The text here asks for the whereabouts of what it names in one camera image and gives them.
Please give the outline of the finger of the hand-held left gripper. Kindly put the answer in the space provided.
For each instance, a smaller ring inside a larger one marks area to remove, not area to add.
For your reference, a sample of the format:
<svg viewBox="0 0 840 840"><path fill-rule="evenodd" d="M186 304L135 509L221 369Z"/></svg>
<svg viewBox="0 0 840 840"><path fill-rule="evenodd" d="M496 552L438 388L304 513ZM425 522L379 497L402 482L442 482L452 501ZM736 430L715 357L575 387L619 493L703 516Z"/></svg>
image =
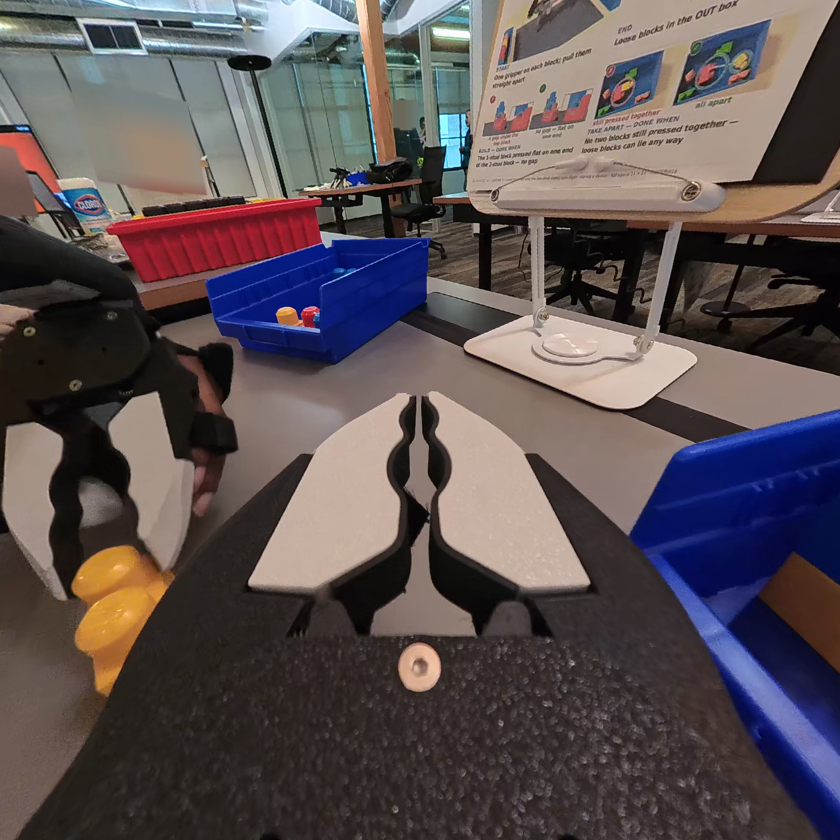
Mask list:
<svg viewBox="0 0 840 840"><path fill-rule="evenodd" d="M67 599L49 531L56 513L49 488L63 455L62 437L37 423L6 428L2 511L17 546L50 594Z"/></svg>
<svg viewBox="0 0 840 840"><path fill-rule="evenodd" d="M194 464L175 455L156 392L130 399L111 420L108 434L129 469L137 536L158 568L171 571L190 523Z"/></svg>

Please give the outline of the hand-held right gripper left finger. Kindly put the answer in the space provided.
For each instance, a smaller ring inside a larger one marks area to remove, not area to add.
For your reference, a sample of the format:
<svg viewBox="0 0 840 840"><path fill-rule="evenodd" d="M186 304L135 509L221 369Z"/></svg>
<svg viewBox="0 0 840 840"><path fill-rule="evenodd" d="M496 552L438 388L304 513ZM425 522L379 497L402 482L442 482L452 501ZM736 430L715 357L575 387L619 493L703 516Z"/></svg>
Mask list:
<svg viewBox="0 0 840 840"><path fill-rule="evenodd" d="M338 602L357 634L404 593L428 511L406 489L417 398L397 393L312 454L248 579L252 592Z"/></svg>

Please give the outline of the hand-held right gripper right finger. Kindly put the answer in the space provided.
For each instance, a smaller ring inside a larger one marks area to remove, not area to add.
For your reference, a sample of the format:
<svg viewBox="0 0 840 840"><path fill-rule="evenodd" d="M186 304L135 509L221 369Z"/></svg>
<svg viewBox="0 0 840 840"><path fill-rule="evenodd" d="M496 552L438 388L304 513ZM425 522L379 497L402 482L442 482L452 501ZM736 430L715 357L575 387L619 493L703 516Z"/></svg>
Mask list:
<svg viewBox="0 0 840 840"><path fill-rule="evenodd" d="M582 595L592 581L523 449L441 392L422 399L435 493L429 571L481 635L503 604Z"/></svg>

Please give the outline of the yellow two-stud mega block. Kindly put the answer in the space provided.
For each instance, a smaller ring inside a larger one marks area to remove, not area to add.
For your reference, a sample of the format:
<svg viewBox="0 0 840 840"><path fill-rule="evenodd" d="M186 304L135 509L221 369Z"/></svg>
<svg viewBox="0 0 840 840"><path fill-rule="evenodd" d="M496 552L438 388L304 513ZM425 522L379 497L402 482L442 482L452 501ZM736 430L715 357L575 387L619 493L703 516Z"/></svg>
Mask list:
<svg viewBox="0 0 840 840"><path fill-rule="evenodd" d="M839 584L792 552L759 599L826 662L839 670Z"/></svg>
<svg viewBox="0 0 840 840"><path fill-rule="evenodd" d="M72 593L87 607L76 647L91 659L94 686L109 697L128 654L173 582L150 555L131 545L104 549L79 568Z"/></svg>

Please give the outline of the blue plastic bin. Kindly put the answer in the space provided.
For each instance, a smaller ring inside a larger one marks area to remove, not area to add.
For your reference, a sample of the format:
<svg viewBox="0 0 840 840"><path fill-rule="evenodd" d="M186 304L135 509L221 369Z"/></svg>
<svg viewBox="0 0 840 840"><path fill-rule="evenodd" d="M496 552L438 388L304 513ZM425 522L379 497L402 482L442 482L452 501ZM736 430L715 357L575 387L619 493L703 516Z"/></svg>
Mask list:
<svg viewBox="0 0 840 840"><path fill-rule="evenodd" d="M429 238L336 238L206 281L219 332L247 350L336 364L425 303ZM332 277L336 266L356 271ZM280 326L282 307L321 328Z"/></svg>
<svg viewBox="0 0 840 840"><path fill-rule="evenodd" d="M681 449L631 532L821 838L839 836L838 670L759 593L792 552L838 582L838 494L835 411Z"/></svg>

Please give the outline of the person's left hand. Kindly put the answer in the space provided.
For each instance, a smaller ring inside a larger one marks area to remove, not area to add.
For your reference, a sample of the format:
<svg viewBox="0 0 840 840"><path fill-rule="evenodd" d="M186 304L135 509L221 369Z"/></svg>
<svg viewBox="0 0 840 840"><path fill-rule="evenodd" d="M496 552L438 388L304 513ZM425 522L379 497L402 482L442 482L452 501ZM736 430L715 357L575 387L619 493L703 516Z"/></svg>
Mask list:
<svg viewBox="0 0 840 840"><path fill-rule="evenodd" d="M199 411L225 417L222 404L222 393L203 363L196 355L178 355L181 364L197 378L198 397L196 407ZM224 472L226 457L215 455L204 448L194 448L192 458L195 466L193 482L192 513L200 518L207 513L213 501L219 482Z"/></svg>

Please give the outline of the white wipes canister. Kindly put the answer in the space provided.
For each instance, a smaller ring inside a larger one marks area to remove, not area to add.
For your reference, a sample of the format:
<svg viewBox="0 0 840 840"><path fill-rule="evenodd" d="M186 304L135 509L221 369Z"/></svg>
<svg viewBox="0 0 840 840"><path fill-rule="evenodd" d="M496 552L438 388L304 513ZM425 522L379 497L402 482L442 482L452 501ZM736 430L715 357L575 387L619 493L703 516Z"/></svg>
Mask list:
<svg viewBox="0 0 840 840"><path fill-rule="evenodd" d="M87 177L59 178L59 191L82 228L90 235L106 233L112 215L96 183Z"/></svg>

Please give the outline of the red plastic bin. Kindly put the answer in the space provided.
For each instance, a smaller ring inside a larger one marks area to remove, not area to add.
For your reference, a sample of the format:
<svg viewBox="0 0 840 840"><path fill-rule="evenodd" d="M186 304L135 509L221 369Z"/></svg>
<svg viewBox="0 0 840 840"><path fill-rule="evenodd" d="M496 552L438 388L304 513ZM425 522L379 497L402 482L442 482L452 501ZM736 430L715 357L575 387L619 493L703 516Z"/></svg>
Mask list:
<svg viewBox="0 0 840 840"><path fill-rule="evenodd" d="M143 217L108 227L142 282L254 263L319 245L318 197Z"/></svg>

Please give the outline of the black plastic bin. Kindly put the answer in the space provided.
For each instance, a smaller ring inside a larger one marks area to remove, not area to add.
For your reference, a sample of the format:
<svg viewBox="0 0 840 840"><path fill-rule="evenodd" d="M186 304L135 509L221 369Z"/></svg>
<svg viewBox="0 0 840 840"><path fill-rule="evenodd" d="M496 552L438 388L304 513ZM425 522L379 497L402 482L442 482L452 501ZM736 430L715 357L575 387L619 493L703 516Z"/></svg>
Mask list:
<svg viewBox="0 0 840 840"><path fill-rule="evenodd" d="M147 205L142 208L141 215L143 217L160 217L224 207L243 206L248 203L249 201L243 196L205 197L179 203Z"/></svg>

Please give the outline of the black office chair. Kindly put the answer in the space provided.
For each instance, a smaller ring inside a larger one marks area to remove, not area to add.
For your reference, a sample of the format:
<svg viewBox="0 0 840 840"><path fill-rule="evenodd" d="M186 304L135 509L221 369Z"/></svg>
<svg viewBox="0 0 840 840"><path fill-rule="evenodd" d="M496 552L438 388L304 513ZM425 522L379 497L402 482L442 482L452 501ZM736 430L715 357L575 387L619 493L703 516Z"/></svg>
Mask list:
<svg viewBox="0 0 840 840"><path fill-rule="evenodd" d="M416 236L422 237L422 225L440 219L446 214L446 207L434 203L442 196L446 150L443 146L427 146L423 151L421 184L417 185L418 202L401 203L392 208L392 218L406 222L416 229Z"/></svg>
<svg viewBox="0 0 840 840"><path fill-rule="evenodd" d="M646 232L625 222L594 219L552 219L544 238L544 258L561 270L560 282L545 278L545 301L552 306L568 298L595 315L594 298L613 301L612 319L626 320L634 311L634 293L644 260ZM610 291L583 278L586 271L602 275L614 270L618 290Z"/></svg>
<svg viewBox="0 0 840 840"><path fill-rule="evenodd" d="M807 272L803 276L791 273L781 273L773 276L768 283L770 290L778 290L784 286L813 287L820 291L817 298L806 303L789 304L779 307L750 309L745 305L732 301L732 294L736 290L743 268L736 270L728 297L724 301L710 301L705 303L700 311L710 317L718 319L717 331L729 333L732 323L736 320L782 319L781 325L758 337L745 348L745 352L756 354L772 341L775 341L796 330L801 336L810 337L817 329L824 329L836 338L839 337L839 273L838 270L814 273Z"/></svg>

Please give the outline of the cluttered wooden desk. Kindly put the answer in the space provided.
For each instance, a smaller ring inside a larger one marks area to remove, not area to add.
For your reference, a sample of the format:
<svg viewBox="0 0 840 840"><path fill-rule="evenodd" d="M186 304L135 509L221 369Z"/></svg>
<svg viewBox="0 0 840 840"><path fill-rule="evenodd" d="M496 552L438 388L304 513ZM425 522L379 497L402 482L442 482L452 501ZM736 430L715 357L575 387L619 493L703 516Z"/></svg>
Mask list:
<svg viewBox="0 0 840 840"><path fill-rule="evenodd" d="M381 215L384 236L387 238L404 237L405 226L403 221L397 220L397 227L394 228L392 215L392 198L401 195L404 191L423 183L422 179L408 179L399 182L387 182L377 184L358 184L347 187L329 188L308 188L298 192L299 197L319 198L321 205L331 208L339 235L346 235L345 219L343 210L345 207L357 207L362 204L364 196L377 197L381 202Z"/></svg>

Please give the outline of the black floor lamp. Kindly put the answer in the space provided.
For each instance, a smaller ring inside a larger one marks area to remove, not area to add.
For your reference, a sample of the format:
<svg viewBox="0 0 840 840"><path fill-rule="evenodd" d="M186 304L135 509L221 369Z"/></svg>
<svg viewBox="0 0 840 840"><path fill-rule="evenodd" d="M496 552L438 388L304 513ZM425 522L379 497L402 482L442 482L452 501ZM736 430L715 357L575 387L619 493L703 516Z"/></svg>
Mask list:
<svg viewBox="0 0 840 840"><path fill-rule="evenodd" d="M242 55L233 56L227 59L227 64L231 70L248 74L251 82L251 87L254 92L259 116L263 125L266 141L272 163L275 168L276 178L280 187L280 192L283 198L288 198L288 190L286 181L281 170L280 158L277 152L277 146L271 132L270 121L266 104L259 86L259 79L257 74L271 67L271 59L262 55Z"/></svg>

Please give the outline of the wooden pillar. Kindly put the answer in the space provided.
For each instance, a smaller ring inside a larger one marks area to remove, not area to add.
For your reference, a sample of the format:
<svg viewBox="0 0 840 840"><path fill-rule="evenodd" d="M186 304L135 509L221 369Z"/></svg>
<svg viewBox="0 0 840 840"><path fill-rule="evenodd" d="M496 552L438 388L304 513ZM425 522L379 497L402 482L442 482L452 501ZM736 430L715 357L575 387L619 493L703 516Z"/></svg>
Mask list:
<svg viewBox="0 0 840 840"><path fill-rule="evenodd" d="M377 1L356 1L355 6L371 105L375 159L383 163L396 157L396 140L381 8Z"/></svg>

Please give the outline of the wooden sign board with paper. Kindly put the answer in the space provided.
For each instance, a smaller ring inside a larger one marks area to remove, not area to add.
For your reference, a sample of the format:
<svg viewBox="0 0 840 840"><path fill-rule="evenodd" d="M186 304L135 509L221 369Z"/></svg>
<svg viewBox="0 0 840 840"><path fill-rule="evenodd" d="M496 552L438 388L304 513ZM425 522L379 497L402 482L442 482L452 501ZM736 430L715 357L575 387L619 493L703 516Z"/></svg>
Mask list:
<svg viewBox="0 0 840 840"><path fill-rule="evenodd" d="M809 203L837 180L838 2L504 2L477 113L487 214Z"/></svg>

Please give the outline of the silver ventilation duct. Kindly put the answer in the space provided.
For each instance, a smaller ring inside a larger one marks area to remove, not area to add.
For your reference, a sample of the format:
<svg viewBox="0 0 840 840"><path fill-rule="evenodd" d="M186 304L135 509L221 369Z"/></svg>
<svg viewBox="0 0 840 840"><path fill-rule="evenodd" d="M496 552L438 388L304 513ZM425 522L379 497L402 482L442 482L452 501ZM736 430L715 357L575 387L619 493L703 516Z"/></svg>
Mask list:
<svg viewBox="0 0 840 840"><path fill-rule="evenodd" d="M93 56L287 57L360 33L352 1L2 1L2 48Z"/></svg>

